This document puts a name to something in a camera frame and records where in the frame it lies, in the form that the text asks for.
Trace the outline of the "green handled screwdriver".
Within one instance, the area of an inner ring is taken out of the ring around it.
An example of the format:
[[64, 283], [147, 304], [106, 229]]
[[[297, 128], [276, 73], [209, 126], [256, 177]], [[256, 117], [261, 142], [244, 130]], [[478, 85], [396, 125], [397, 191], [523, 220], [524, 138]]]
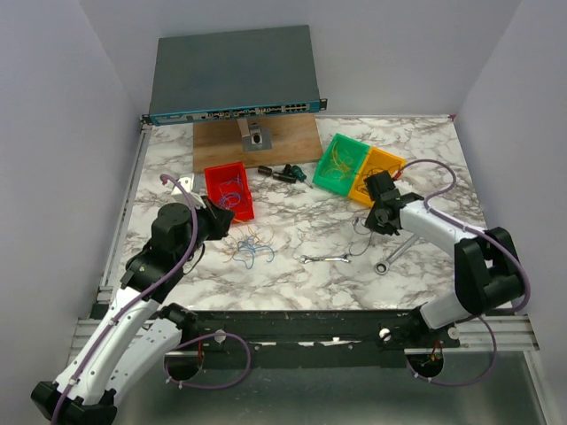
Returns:
[[305, 183], [309, 188], [313, 188], [313, 185], [308, 181], [307, 175], [299, 166], [286, 164], [284, 166], [283, 173], [295, 178], [299, 182]]

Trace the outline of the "wooden board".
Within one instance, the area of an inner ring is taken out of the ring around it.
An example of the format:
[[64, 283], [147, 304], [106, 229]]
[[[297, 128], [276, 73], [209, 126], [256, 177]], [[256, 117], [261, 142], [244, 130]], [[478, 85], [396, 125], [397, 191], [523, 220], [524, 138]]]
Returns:
[[193, 126], [193, 170], [241, 162], [246, 168], [317, 161], [322, 143], [312, 114], [223, 120]]

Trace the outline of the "ratchet wrench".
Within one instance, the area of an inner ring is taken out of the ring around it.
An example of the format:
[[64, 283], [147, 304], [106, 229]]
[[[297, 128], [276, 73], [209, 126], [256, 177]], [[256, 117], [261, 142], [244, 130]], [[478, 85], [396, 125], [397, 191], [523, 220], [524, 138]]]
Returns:
[[418, 235], [412, 235], [398, 248], [396, 248], [389, 256], [374, 265], [374, 270], [379, 275], [387, 274], [394, 263], [401, 255], [403, 255], [409, 248], [411, 248], [419, 239]]

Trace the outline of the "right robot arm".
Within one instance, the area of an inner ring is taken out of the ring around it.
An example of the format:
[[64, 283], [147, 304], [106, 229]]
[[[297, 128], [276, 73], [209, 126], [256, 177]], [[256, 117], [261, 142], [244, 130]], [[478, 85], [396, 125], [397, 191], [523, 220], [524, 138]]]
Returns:
[[529, 295], [509, 232], [471, 226], [434, 209], [414, 192], [400, 194], [387, 172], [364, 180], [372, 201], [365, 227], [381, 235], [405, 230], [432, 243], [454, 261], [454, 286], [409, 316], [408, 338], [420, 347], [439, 337], [440, 328], [487, 313]]

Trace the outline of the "grey metal bracket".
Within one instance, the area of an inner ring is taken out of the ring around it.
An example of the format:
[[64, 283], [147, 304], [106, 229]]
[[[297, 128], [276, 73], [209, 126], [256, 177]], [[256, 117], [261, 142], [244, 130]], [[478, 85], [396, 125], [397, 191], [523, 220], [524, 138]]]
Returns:
[[272, 149], [272, 134], [269, 128], [263, 127], [256, 122], [249, 123], [247, 119], [238, 119], [237, 124], [245, 152]]

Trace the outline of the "black metal socket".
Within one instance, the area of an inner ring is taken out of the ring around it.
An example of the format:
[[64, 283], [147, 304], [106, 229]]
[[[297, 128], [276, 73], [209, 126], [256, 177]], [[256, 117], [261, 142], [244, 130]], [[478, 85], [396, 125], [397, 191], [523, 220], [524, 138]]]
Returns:
[[273, 174], [273, 170], [268, 166], [259, 166], [258, 173], [265, 176], [271, 176]]

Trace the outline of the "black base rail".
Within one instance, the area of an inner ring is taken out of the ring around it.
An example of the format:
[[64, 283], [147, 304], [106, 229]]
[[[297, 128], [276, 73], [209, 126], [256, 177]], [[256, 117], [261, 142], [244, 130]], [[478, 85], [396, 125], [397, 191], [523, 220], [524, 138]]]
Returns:
[[197, 311], [172, 304], [158, 314], [181, 330], [177, 366], [205, 369], [404, 367], [419, 354], [457, 348], [448, 326], [430, 330], [410, 310]]

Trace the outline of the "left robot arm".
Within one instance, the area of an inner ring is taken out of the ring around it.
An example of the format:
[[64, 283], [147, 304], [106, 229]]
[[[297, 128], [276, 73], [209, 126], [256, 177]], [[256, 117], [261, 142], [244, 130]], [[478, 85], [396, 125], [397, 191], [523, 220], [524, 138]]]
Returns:
[[164, 301], [206, 241], [226, 237], [235, 214], [203, 197], [162, 206], [151, 237], [125, 267], [104, 318], [75, 359], [31, 398], [52, 424], [111, 424], [119, 399], [170, 350], [196, 344], [193, 313]]

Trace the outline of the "yellow plastic bin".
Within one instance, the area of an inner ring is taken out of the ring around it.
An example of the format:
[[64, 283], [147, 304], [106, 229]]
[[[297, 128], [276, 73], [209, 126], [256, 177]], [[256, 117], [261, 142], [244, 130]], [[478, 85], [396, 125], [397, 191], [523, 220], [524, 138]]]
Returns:
[[393, 179], [396, 179], [400, 176], [401, 169], [405, 165], [406, 160], [404, 158], [371, 147], [353, 181], [348, 197], [361, 205], [371, 207], [372, 202], [364, 180], [373, 174], [381, 172], [388, 172]]

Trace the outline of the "red plastic bin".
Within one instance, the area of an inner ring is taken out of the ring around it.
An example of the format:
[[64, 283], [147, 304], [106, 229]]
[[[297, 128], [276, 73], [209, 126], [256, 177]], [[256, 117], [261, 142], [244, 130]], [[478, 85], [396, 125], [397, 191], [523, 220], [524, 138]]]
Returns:
[[234, 222], [254, 219], [252, 193], [242, 162], [208, 167], [204, 176], [208, 197], [220, 208], [232, 211]]

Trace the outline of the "small open-end wrench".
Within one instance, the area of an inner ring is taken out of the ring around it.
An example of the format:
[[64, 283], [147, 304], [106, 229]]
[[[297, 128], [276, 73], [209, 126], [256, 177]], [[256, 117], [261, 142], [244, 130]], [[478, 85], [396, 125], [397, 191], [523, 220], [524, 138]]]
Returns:
[[342, 263], [346, 263], [349, 264], [352, 261], [350, 260], [349, 256], [347, 254], [342, 254], [342, 255], [327, 255], [327, 256], [307, 256], [307, 255], [302, 255], [299, 258], [299, 262], [301, 264], [309, 264], [309, 263], [315, 263], [315, 262], [342, 262]]

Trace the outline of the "grey network switch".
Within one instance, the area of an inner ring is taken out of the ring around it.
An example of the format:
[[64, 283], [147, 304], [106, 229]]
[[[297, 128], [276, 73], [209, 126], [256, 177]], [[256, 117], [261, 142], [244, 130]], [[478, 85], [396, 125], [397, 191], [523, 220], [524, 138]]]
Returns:
[[320, 96], [307, 25], [159, 39], [154, 126], [317, 113]]

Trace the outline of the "green plastic bin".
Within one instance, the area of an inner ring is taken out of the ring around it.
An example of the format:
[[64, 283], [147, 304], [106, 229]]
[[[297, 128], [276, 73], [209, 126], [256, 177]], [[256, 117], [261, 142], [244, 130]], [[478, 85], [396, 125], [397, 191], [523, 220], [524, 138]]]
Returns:
[[315, 169], [313, 183], [347, 197], [370, 146], [341, 134], [335, 134]]

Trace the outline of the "black cylindrical bit holder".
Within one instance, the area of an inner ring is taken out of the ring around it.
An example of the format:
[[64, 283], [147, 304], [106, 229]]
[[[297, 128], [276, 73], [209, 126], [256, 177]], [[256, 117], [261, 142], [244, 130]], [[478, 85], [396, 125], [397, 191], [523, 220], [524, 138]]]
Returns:
[[293, 175], [283, 174], [279, 172], [273, 172], [272, 177], [280, 182], [286, 182], [290, 184], [293, 184], [297, 181], [297, 179]]

